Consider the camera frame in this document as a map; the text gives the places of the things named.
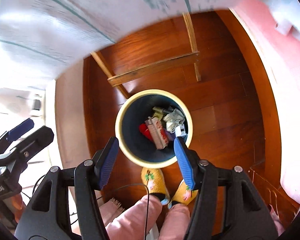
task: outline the wooden board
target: wooden board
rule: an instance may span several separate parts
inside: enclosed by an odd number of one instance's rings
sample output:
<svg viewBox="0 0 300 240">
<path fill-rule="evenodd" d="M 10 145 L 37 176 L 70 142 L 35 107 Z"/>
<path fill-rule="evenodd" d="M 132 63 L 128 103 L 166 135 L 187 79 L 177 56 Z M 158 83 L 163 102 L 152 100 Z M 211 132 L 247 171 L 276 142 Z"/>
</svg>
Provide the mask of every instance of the wooden board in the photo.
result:
<svg viewBox="0 0 300 240">
<path fill-rule="evenodd" d="M 181 56 L 167 58 L 154 63 L 150 63 L 121 75 L 108 78 L 108 82 L 114 87 L 129 81 L 132 81 L 143 76 L 157 73 L 172 67 L 179 67 L 199 61 L 199 52 L 195 51 Z"/>
<path fill-rule="evenodd" d="M 107 66 L 106 60 L 104 59 L 103 55 L 100 51 L 98 52 L 92 52 L 91 55 L 95 59 L 95 61 L 98 63 L 99 67 L 102 69 L 102 71 L 107 75 L 108 78 L 111 78 L 114 76 L 114 72 Z M 119 84 L 116 85 L 117 89 L 122 93 L 122 95 L 128 99 L 130 97 L 130 94 L 128 91 L 124 88 L 123 85 Z"/>
<path fill-rule="evenodd" d="M 195 33 L 194 33 L 193 25 L 192 25 L 191 16 L 189 13 L 183 13 L 182 16 L 183 16 L 183 19 L 186 24 L 191 50 L 192 50 L 192 52 L 195 52 L 198 50 L 198 48 L 197 48 L 197 41 L 195 39 Z M 197 81 L 198 82 L 201 81 L 201 75 L 200 75 L 200 72 L 199 72 L 196 62 L 194 63 L 194 72 L 195 72 Z"/>
</svg>

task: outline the crumpled paper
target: crumpled paper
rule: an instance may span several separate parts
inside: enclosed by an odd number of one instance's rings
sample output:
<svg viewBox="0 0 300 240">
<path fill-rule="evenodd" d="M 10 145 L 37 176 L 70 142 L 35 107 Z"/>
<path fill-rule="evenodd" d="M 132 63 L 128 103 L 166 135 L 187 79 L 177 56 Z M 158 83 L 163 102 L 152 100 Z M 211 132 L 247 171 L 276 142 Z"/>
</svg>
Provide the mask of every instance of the crumpled paper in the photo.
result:
<svg viewBox="0 0 300 240">
<path fill-rule="evenodd" d="M 172 113 L 167 114 L 163 120 L 166 122 L 166 129 L 170 133 L 174 133 L 174 130 L 179 124 L 185 122 L 185 116 L 179 109 L 174 109 Z"/>
<path fill-rule="evenodd" d="M 156 117 L 156 118 L 158 118 L 159 121 L 161 121 L 161 119 L 163 117 L 164 109 L 161 107 L 155 106 L 154 108 L 152 108 L 152 110 L 154 110 L 154 114 L 152 115 L 152 117 Z"/>
</svg>

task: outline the leg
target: leg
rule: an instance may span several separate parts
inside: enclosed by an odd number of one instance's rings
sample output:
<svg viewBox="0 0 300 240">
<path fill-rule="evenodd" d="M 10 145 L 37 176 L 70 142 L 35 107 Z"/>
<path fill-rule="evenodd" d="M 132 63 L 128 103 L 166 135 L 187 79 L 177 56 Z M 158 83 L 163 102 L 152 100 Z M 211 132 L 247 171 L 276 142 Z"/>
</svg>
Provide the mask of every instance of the leg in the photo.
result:
<svg viewBox="0 0 300 240">
<path fill-rule="evenodd" d="M 141 179 L 148 187 L 149 213 L 147 233 L 154 226 L 162 205 L 170 201 L 169 192 L 164 183 L 163 173 L 160 169 L 143 168 Z M 148 196 L 142 197 L 133 207 L 123 212 L 119 217 L 106 226 L 110 240 L 142 240 L 145 232 L 146 210 Z"/>
<path fill-rule="evenodd" d="M 123 212 L 106 226 L 110 240 L 141 240 L 144 236 L 148 196 L 144 196 L 134 206 Z M 154 226 L 162 210 L 160 200 L 150 195 L 147 233 Z"/>
<path fill-rule="evenodd" d="M 158 240 L 183 240 L 189 222 L 189 208 L 183 204 L 173 205 L 166 216 Z"/>
<path fill-rule="evenodd" d="M 181 181 L 175 195 L 168 204 L 170 209 L 160 231 L 158 240 L 183 240 L 189 222 L 190 212 L 187 207 L 195 199 L 198 191 L 192 191 Z"/>
</svg>

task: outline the black cable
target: black cable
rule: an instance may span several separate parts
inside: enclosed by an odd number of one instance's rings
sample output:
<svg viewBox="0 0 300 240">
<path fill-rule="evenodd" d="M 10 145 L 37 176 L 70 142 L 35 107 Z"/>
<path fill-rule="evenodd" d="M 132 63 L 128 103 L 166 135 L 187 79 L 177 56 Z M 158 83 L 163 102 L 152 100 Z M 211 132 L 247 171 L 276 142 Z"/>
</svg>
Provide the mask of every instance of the black cable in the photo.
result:
<svg viewBox="0 0 300 240">
<path fill-rule="evenodd" d="M 24 193 L 23 191 L 21 191 L 21 193 L 23 194 L 23 195 L 25 195 L 26 197 L 28 197 L 29 199 L 31 199 L 31 197 L 29 197 L 26 193 Z"/>
<path fill-rule="evenodd" d="M 112 191 L 110 191 L 108 194 L 106 194 L 105 196 L 107 196 L 107 195 L 109 195 L 109 194 L 112 194 L 112 193 L 116 192 L 116 191 L 119 190 L 119 189 L 122 189 L 122 188 L 125 188 L 125 187 L 129 187 L 129 186 L 136 186 L 136 185 L 142 185 L 142 186 L 144 186 L 144 187 L 146 188 L 146 190 L 147 190 L 147 195 L 148 195 L 148 200 L 147 200 L 147 212 L 146 212 L 146 224 L 145 224 L 145 237 L 144 237 L 144 240 L 146 240 L 146 238 L 147 238 L 148 213 L 149 213 L 149 196 L 150 196 L 148 187 L 147 187 L 145 184 L 143 184 L 143 183 L 129 184 L 129 185 L 125 185 L 125 186 L 119 187 L 119 188 L 117 188 L 117 189 L 115 189 L 115 190 L 112 190 Z"/>
<path fill-rule="evenodd" d="M 75 222 L 77 222 L 78 221 L 78 219 L 76 219 L 75 221 L 73 221 L 72 223 L 71 223 L 71 225 L 73 225 Z"/>
<path fill-rule="evenodd" d="M 42 179 L 44 176 L 46 176 L 46 174 L 42 175 L 42 176 L 37 180 L 37 182 L 34 184 L 34 187 L 33 187 L 33 189 L 32 189 L 32 195 L 33 195 L 34 192 L 35 192 L 35 188 L 37 187 L 37 184 L 38 184 L 39 180 Z"/>
</svg>

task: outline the foot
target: foot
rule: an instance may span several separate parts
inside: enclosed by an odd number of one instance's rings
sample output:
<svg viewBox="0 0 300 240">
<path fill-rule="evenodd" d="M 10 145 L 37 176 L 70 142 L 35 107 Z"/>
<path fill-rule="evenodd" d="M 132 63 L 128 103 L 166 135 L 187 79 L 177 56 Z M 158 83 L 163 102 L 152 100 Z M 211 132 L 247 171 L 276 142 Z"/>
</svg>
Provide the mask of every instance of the foot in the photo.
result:
<svg viewBox="0 0 300 240">
<path fill-rule="evenodd" d="M 160 169 L 143 168 L 141 171 L 141 179 L 143 184 L 148 187 L 150 194 L 162 194 L 162 198 L 160 199 L 162 205 L 169 203 L 170 194 L 166 188 L 163 173 Z"/>
<path fill-rule="evenodd" d="M 181 181 L 177 192 L 174 194 L 170 203 L 168 204 L 168 208 L 172 208 L 174 204 L 181 203 L 183 205 L 189 205 L 192 200 L 197 196 L 197 190 L 190 190 L 189 187 L 185 184 L 184 179 Z"/>
</svg>

